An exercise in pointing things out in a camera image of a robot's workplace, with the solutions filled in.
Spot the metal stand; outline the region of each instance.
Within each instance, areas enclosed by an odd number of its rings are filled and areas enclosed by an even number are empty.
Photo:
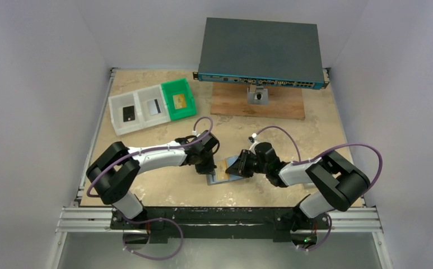
[[[264,86],[256,86],[254,92],[251,92],[251,86],[248,87],[248,104],[251,105],[268,105],[269,94]]]

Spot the wooden board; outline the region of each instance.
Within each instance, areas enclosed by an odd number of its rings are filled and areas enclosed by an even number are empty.
[[[221,142],[215,160],[239,155],[241,149],[250,146],[248,137],[269,125],[280,126],[292,134],[299,144],[302,159],[314,157],[323,150],[346,142],[330,87],[319,91],[302,90],[305,120],[210,115],[213,84],[193,80],[191,71],[118,70],[110,95],[180,78],[188,80],[195,98],[196,116],[117,136],[107,106],[91,162],[116,141],[122,141],[126,146],[148,147],[191,135],[193,123],[201,116],[210,116],[213,119],[212,133]],[[203,131],[208,126],[208,122],[202,120],[197,130]],[[297,158],[291,141],[281,131],[268,129],[258,138],[270,142],[281,160]],[[351,159],[348,149],[341,149],[339,152]],[[89,184],[89,180],[86,180],[85,189]],[[206,177],[197,174],[194,166],[187,165],[144,172],[136,177],[131,186],[131,192],[146,206],[294,206],[307,194],[315,191],[315,188],[306,189],[302,184],[290,188],[276,188],[263,174],[255,174],[252,178],[232,183],[208,186]],[[84,195],[81,205],[103,206],[103,203],[99,198]],[[354,206],[361,206],[360,200],[355,202]]]
[[[279,119],[305,119],[302,89],[266,86],[268,105],[248,104],[248,85],[213,83],[211,114]]]

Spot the gray panel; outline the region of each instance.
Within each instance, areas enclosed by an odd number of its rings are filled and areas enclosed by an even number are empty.
[[[323,82],[317,25],[208,18],[198,72]]]
[[[330,79],[394,268],[433,269],[433,1],[370,1]]]
[[[167,261],[149,261],[123,252],[121,234],[68,236],[61,269],[381,268],[371,233],[331,234],[324,246],[308,254],[295,251],[291,243],[273,243],[271,240],[186,239],[180,253]],[[178,242],[170,239],[168,245],[148,245],[142,252],[165,256]]]

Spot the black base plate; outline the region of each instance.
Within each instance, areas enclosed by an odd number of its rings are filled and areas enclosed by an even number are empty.
[[[274,242],[291,242],[291,230],[311,230],[311,224],[294,227],[292,207],[146,207],[134,221],[164,217],[180,225],[186,238],[210,239],[272,239]],[[113,212],[110,228],[116,230],[145,230],[145,224],[133,225]],[[318,229],[327,229],[323,215],[314,220]],[[179,238],[173,224],[154,221],[150,224],[150,243],[166,243],[169,238]]]

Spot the metal frame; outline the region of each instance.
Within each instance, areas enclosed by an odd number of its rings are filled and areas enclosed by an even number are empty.
[[[94,135],[92,137],[90,148],[86,156],[86,162],[83,168],[80,187],[77,192],[76,201],[80,201],[85,193],[84,185],[86,182],[86,169],[91,161],[94,151],[99,129],[101,127],[106,104],[110,90],[112,88],[115,73],[119,68],[112,68],[108,88],[106,90],[106,98],[104,99],[100,118],[98,120]],[[379,261],[383,269],[393,269],[392,262],[389,258],[389,252],[384,240],[383,229],[379,220],[378,211],[376,208],[367,208],[365,200],[361,197],[362,208],[350,208],[347,212],[332,211],[330,216],[333,220],[333,233],[372,233],[373,240],[376,245],[376,251],[379,256]],[[63,252],[63,246],[68,233],[122,233],[123,230],[112,230],[109,228],[112,218],[111,207],[64,207],[56,228],[55,240],[52,247],[52,255],[50,256],[47,267],[49,269],[57,269]],[[144,234],[145,230],[126,230],[126,233]],[[309,233],[308,230],[297,230],[293,233]]]
[[[332,211],[334,233],[381,233],[381,223],[375,208],[350,208],[347,212]],[[122,233],[123,230],[109,228],[112,219],[111,207],[64,207],[56,229],[57,233]],[[126,233],[146,233],[145,230],[126,230]],[[297,230],[293,233],[310,233]]]

